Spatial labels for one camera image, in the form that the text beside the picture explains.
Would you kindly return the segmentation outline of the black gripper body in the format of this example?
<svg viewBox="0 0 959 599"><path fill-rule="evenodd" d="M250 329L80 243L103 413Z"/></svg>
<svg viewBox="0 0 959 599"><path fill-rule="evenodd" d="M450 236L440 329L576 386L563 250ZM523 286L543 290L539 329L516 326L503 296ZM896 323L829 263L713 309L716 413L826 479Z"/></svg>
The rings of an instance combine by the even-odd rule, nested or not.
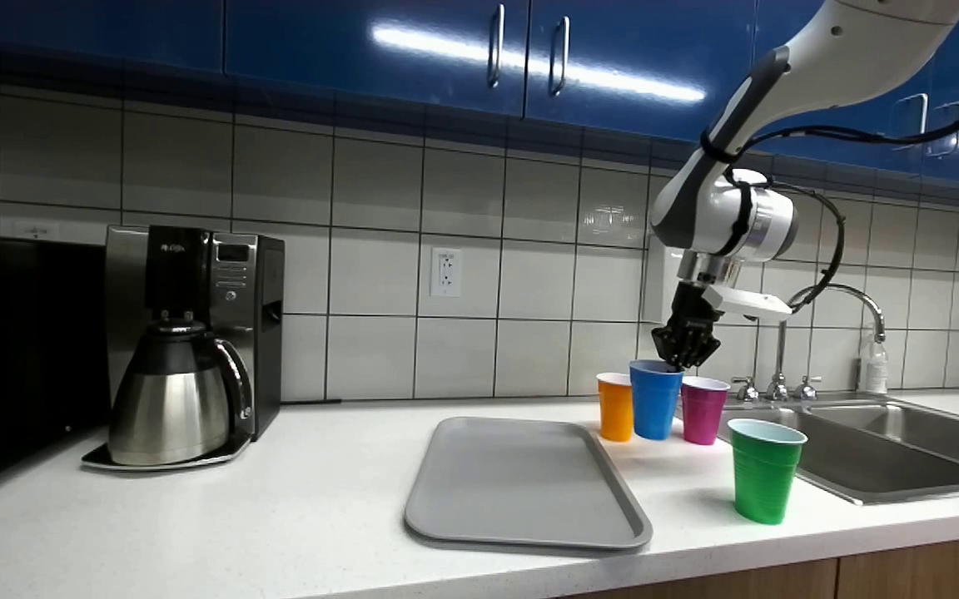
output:
<svg viewBox="0 0 959 599"><path fill-rule="evenodd" d="M703 300L703 290L693 283L679 283L673 293L673 313L663 326L653 329L653 346L659 359L673 369L703 366L719 339L713 326L719 323L719 309Z"/></svg>

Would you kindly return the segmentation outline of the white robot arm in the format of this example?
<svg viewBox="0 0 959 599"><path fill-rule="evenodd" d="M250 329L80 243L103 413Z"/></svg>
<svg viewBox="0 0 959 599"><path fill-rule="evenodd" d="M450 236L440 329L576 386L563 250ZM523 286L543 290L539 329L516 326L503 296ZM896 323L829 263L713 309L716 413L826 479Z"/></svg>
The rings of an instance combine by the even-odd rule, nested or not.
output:
<svg viewBox="0 0 959 599"><path fill-rule="evenodd" d="M849 110L899 90L932 63L956 27L959 0L822 0L799 33L743 77L649 206L656 240L683 253L669 319L653 329L666 366L703 366L719 349L713 326L726 313L789 319L842 263L842 253L832 253L819 286L796 303L733 290L729 276L739 263L769 263L796 240L796 203L766 176L749 180L739 160L786 136L916 146L959 133L959 116L909 136L806 123L806 113Z"/></svg>

